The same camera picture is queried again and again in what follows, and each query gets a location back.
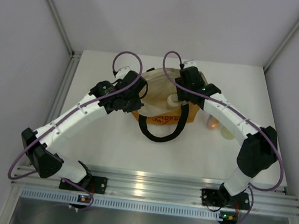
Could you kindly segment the tan canvas tote bag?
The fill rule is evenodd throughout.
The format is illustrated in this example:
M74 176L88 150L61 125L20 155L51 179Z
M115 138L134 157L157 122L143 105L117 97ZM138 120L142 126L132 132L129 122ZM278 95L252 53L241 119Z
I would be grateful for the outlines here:
M177 94L177 88L162 68L150 68L142 74L142 77L148 83L147 94L141 99L144 106L133 111L132 115L137 120L143 135L152 142L164 143L174 140L181 134L186 124L194 121L200 108L191 102L182 101L181 107L174 110L167 109L166 99L171 94ZM176 128L168 135L156 136L148 130L148 125L176 125Z

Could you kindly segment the orange bottle pink cap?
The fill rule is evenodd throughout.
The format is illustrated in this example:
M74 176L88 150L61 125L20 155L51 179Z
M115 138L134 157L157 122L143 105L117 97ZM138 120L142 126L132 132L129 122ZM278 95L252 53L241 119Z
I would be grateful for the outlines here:
M217 120L215 117L213 117L212 115L208 116L208 119L206 121L206 127L208 129L217 129L218 126L220 125L219 120Z

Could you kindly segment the green pump bottle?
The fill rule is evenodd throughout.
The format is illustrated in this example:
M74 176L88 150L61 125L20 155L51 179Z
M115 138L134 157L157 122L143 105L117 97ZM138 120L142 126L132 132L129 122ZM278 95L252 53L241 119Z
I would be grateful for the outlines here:
M235 136L224 126L221 129L222 136L227 140L233 140L235 139Z

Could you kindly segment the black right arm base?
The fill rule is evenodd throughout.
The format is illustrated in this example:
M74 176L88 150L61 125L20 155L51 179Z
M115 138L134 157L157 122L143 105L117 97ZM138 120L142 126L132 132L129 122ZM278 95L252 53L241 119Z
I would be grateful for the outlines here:
M202 189L202 204L210 207L239 208L247 210L250 208L249 195L245 192L231 196L229 193L217 189Z

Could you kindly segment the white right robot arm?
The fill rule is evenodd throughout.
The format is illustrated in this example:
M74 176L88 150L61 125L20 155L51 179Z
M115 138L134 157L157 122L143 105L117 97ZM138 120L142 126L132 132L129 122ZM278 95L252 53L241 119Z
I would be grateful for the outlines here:
M219 188L219 201L225 206L237 202L249 182L277 162L277 132L272 127L250 124L213 84L207 84L195 65L180 65L180 77L174 81L180 101L191 102L217 119L240 144L237 168Z

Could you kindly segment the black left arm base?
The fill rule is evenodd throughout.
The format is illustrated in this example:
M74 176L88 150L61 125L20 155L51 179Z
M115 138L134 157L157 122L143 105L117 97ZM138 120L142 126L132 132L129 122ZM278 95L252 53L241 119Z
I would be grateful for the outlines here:
M108 178L107 177L99 177L99 176L86 176L79 183L76 183L79 187L84 188L90 193L97 194L105 194L105 190L107 187ZM69 190L69 191L80 191L77 187L71 185L68 182L61 181L59 184L59 189L61 190Z

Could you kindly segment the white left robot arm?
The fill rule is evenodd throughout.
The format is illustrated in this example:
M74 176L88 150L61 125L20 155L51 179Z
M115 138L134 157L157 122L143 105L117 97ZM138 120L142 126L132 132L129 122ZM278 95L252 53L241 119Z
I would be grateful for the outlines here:
M21 136L26 155L38 175L41 178L65 178L78 190L86 190L91 184L88 168L59 151L93 121L113 111L129 113L139 110L143 106L140 92L147 85L137 72L126 70L114 83L102 81L95 85L74 107L47 125L36 130L23 130Z

